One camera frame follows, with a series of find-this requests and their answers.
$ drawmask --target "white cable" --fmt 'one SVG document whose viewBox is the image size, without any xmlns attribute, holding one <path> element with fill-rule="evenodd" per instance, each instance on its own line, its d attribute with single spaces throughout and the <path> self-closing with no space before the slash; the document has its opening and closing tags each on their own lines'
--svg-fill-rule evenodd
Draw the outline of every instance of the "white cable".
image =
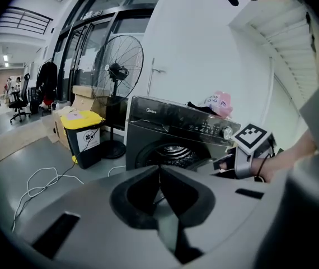
<svg viewBox="0 0 319 269">
<path fill-rule="evenodd" d="M 126 167 L 126 165 L 122 165 L 122 166 L 115 166 L 114 168 L 111 168 L 110 170 L 109 170 L 109 173 L 107 174 L 107 177 L 109 177 L 110 176 L 110 172 L 113 170 L 113 169 L 115 169 L 115 168 L 125 168 Z"/>
<path fill-rule="evenodd" d="M 54 177 L 50 182 L 47 183 L 46 186 L 43 186 L 43 187 L 33 187 L 33 188 L 30 188 L 29 189 L 29 181 L 30 179 L 32 179 L 35 174 L 37 174 L 39 171 L 41 170 L 48 170 L 48 169 L 54 169 L 55 170 L 55 173 L 56 173 L 56 177 Z M 72 177 L 72 178 L 75 178 L 77 179 L 80 183 L 84 184 L 79 178 L 73 176 L 73 175 L 62 175 L 63 177 Z M 59 175 L 58 175 L 58 171 L 56 168 L 41 168 L 41 169 L 38 169 L 36 172 L 34 172 L 31 177 L 29 177 L 29 179 L 27 180 L 26 182 L 26 188 L 27 188 L 27 191 L 21 196 L 20 200 L 19 200 L 19 204 L 16 208 L 16 211 L 14 212 L 14 218 L 13 218 L 13 226 L 12 226 L 12 232 L 14 232 L 14 229 L 15 229 L 15 220 L 16 220 L 16 215 L 18 213 L 18 210 L 20 208 L 20 205 L 21 205 L 21 201 L 23 200 L 23 198 L 28 195 L 30 198 L 33 198 L 35 196 L 38 196 L 41 192 L 43 192 L 44 190 L 46 190 L 48 187 L 56 184 L 59 180 Z M 40 189 L 40 191 L 38 191 L 37 193 L 35 193 L 34 195 L 31 195 L 30 192 L 36 190 L 36 189 Z"/>
</svg>

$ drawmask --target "office chair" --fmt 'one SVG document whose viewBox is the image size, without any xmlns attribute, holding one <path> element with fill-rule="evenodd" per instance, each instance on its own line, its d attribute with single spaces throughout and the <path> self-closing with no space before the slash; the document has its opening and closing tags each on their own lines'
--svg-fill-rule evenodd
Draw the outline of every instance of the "office chair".
<svg viewBox="0 0 319 269">
<path fill-rule="evenodd" d="M 27 89 L 27 84 L 29 82 L 29 78 L 30 75 L 26 74 L 24 76 L 24 84 L 23 84 L 23 88 L 21 89 L 21 96 L 19 98 L 19 91 L 18 92 L 12 92 L 11 94 L 14 95 L 14 100 L 13 102 L 9 103 L 9 108 L 11 109 L 16 109 L 18 111 L 17 114 L 15 114 L 11 119 L 10 119 L 10 124 L 12 124 L 12 120 L 14 120 L 17 117 L 20 117 L 20 122 L 22 122 L 21 116 L 24 115 L 28 115 L 31 116 L 31 113 L 25 113 L 25 112 L 21 112 L 20 110 L 22 110 L 24 107 L 27 106 L 27 96 L 26 96 L 26 89 Z"/>
</svg>

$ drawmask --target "railing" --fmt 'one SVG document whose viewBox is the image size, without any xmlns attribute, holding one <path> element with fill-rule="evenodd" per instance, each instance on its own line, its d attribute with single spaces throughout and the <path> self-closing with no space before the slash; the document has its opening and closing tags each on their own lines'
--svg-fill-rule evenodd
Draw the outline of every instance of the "railing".
<svg viewBox="0 0 319 269">
<path fill-rule="evenodd" d="M 27 9 L 9 6 L 0 16 L 0 27 L 22 29 L 44 35 L 52 20 Z"/>
</svg>

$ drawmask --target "standing fan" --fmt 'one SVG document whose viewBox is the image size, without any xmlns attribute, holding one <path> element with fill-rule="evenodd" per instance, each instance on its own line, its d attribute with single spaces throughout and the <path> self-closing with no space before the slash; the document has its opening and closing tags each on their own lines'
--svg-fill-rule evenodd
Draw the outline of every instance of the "standing fan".
<svg viewBox="0 0 319 269">
<path fill-rule="evenodd" d="M 120 35 L 110 39 L 98 51 L 91 72 L 92 93 L 107 107 L 110 140 L 100 144 L 102 157 L 117 159 L 126 146 L 114 140 L 114 107 L 125 100 L 138 82 L 143 66 L 143 49 L 135 37 Z"/>
</svg>

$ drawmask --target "washing machine control panel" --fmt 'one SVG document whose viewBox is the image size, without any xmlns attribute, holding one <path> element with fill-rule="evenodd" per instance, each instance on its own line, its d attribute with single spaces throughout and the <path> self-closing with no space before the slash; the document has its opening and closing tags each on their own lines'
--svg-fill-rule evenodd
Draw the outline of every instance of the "washing machine control panel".
<svg viewBox="0 0 319 269">
<path fill-rule="evenodd" d="M 129 122 L 145 121 L 148 126 L 158 125 L 167 132 L 184 130 L 189 135 L 207 136 L 226 142 L 240 129 L 240 124 L 216 115 L 189 108 L 186 105 L 152 98 L 133 97 Z"/>
</svg>

